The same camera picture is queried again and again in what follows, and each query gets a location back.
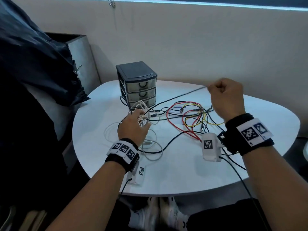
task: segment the drawer handle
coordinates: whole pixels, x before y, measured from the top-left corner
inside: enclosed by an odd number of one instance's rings
[[[145,88],[147,85],[148,85],[148,82],[145,82],[145,85],[144,85],[144,86],[141,86],[140,83],[139,83],[139,87],[140,87],[140,88]]]
[[[148,94],[148,92],[146,92],[144,95],[141,95],[141,93],[139,93],[139,97],[146,97],[147,96],[147,94]]]

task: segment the white sneaker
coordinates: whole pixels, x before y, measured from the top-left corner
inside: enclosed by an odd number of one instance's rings
[[[187,230],[188,216],[180,212],[174,197],[160,198],[160,221],[176,230]]]
[[[159,221],[158,198],[149,197],[148,206],[138,211],[140,214],[140,227],[144,231],[155,231],[156,224]]]

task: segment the black pants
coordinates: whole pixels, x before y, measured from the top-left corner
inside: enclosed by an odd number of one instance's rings
[[[192,214],[189,217],[187,224],[183,223],[183,226],[186,225],[188,231],[200,230],[201,227],[204,227],[207,224],[208,227],[216,230],[233,228],[237,231],[246,231],[252,227],[254,230],[258,231],[271,230],[259,201],[256,199],[254,201],[261,213],[263,221],[252,200],[244,199],[232,205],[208,209]],[[128,223],[130,216],[131,212],[128,206],[117,201],[106,227],[106,231],[116,229],[129,230]]]

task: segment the drawer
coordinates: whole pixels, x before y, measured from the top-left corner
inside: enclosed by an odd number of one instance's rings
[[[138,92],[156,87],[156,78],[144,82],[126,83],[127,92]]]
[[[138,100],[146,100],[154,97],[156,95],[156,87],[150,90],[145,90],[141,92],[127,93],[128,100],[131,102],[136,102]]]
[[[145,100],[143,100],[143,102],[144,102],[148,107],[153,106],[153,105],[155,105],[155,103],[156,103],[156,96],[155,96],[155,97],[152,97],[152,98],[149,98],[149,99],[145,99]],[[136,101],[129,102],[129,105],[130,105],[130,106],[133,106],[134,103],[136,103]]]

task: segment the white device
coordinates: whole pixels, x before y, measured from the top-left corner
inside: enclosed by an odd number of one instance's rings
[[[140,162],[138,161],[134,167],[133,172],[127,173],[127,180],[131,178],[132,180],[129,181],[129,184],[141,186],[144,180],[144,174],[145,166],[140,164]]]
[[[206,161],[221,161],[221,148],[224,145],[219,141],[217,135],[214,133],[204,133],[201,137],[202,140],[202,154],[203,159]]]

